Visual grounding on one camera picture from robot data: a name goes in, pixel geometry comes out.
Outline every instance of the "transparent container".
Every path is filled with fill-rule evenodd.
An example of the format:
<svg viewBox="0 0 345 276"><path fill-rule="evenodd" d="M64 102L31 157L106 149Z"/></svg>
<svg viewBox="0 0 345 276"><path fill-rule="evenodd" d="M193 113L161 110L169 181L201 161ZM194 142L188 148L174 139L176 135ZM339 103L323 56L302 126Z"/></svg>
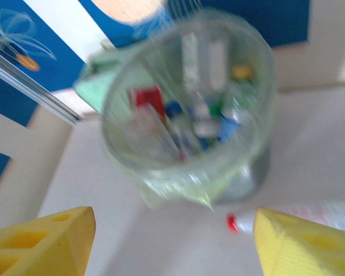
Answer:
<svg viewBox="0 0 345 276"><path fill-rule="evenodd" d="M200 153L203 148L194 134L190 125L190 120L184 114L180 104L170 102L166 105L166 115L170 119L168 125L170 135L178 146L184 160L188 160L192 156Z"/></svg>
<svg viewBox="0 0 345 276"><path fill-rule="evenodd" d="M253 83L259 97L248 124L231 141L223 145L216 143L186 163L160 162L133 154L121 129L123 118L131 115L127 90L159 85L164 102L176 100L184 107L181 37L218 29L227 37L230 67L249 64L255 72ZM215 10L205 10L181 21L166 33L143 43L140 51L116 73L103 106L103 141L112 165L119 166L136 182L149 206L181 197L210 206L212 201L220 202L221 198L227 202L248 196L263 180L263 177L248 180L248 172L257 171L253 164L263 159L264 167L258 169L262 176L269 164L276 95L270 47L244 19Z"/></svg>
<svg viewBox="0 0 345 276"><path fill-rule="evenodd" d="M227 32L220 26L208 32L204 28L181 36L183 81L187 100L193 102L222 92L229 79Z"/></svg>

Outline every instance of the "orange dot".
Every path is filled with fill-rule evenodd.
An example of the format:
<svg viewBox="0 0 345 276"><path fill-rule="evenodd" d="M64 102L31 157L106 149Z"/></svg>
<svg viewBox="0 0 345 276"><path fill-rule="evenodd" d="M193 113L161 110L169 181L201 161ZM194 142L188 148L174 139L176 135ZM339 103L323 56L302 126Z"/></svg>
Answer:
<svg viewBox="0 0 345 276"><path fill-rule="evenodd" d="M37 62L31 59L29 56L21 55L20 53L16 56L18 62L22 64L25 68L31 71L39 71L40 66Z"/></svg>

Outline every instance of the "trash can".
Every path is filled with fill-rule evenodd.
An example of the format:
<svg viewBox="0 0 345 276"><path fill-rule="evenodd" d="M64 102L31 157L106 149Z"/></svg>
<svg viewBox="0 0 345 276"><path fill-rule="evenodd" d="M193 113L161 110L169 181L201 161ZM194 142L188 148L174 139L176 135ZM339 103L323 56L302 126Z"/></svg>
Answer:
<svg viewBox="0 0 345 276"><path fill-rule="evenodd" d="M159 162L133 154L122 129L124 118L131 115L127 90L159 85L165 102L182 102L181 37L217 30L228 37L230 66L249 64L254 69L253 83L259 93L250 122L229 142L216 143L188 162ZM138 185L149 206L182 197L211 206L212 202L237 201L252 193L267 174L275 115L274 58L262 36L240 17L204 10L139 48L116 72L102 109L103 144L111 164Z"/></svg>

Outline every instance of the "white bottle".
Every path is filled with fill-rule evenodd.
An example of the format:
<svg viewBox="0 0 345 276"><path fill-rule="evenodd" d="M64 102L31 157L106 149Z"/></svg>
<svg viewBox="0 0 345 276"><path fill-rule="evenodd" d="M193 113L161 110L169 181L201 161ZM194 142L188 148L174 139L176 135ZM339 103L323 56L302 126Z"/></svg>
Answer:
<svg viewBox="0 0 345 276"><path fill-rule="evenodd" d="M327 201L315 205L295 204L270 209L345 231L345 202ZM227 223L234 232L252 233L256 210L228 214Z"/></svg>
<svg viewBox="0 0 345 276"><path fill-rule="evenodd" d="M255 102L256 94L252 77L252 68L248 65L232 69L233 79L225 92L221 109L221 130L217 138L222 144L230 141L236 131L251 119L250 108Z"/></svg>
<svg viewBox="0 0 345 276"><path fill-rule="evenodd" d="M228 36L216 28L195 26L182 36L183 82L188 92L206 97L205 91L220 91L228 83Z"/></svg>
<svg viewBox="0 0 345 276"><path fill-rule="evenodd" d="M170 134L179 148L184 160L202 151L201 143L194 134L189 118L185 116L180 104L176 101L169 102L165 108L166 115L170 119Z"/></svg>
<svg viewBox="0 0 345 276"><path fill-rule="evenodd" d="M131 118L124 121L121 129L135 154L168 163L181 160L179 149L152 105L133 109Z"/></svg>

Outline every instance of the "plastic bag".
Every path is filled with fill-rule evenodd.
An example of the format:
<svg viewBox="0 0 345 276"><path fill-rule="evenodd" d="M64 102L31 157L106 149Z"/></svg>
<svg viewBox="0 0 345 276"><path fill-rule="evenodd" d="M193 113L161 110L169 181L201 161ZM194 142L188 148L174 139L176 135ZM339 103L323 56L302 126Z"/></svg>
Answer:
<svg viewBox="0 0 345 276"><path fill-rule="evenodd" d="M135 108L122 130L134 154L159 162L181 160L177 146L150 104Z"/></svg>
<svg viewBox="0 0 345 276"><path fill-rule="evenodd" d="M181 37L192 31L210 32L217 28L229 37L229 64L249 64L255 71L254 85L259 97L251 110L250 122L230 142L215 145L186 163L162 163L149 156L132 154L121 127L123 118L131 113L126 91L157 84L163 90L164 102L181 103L184 94ZM134 179L149 206L181 197L210 206L228 185L237 184L232 180L245 174L268 147L275 111L275 83L272 51L253 27L227 13L202 11L143 43L116 72L102 111L106 154L114 166ZM244 197L250 189L247 183L241 185L238 194Z"/></svg>
<svg viewBox="0 0 345 276"><path fill-rule="evenodd" d="M106 95L118 71L142 48L136 43L119 49L109 49L92 56L73 87L77 95L101 113Z"/></svg>

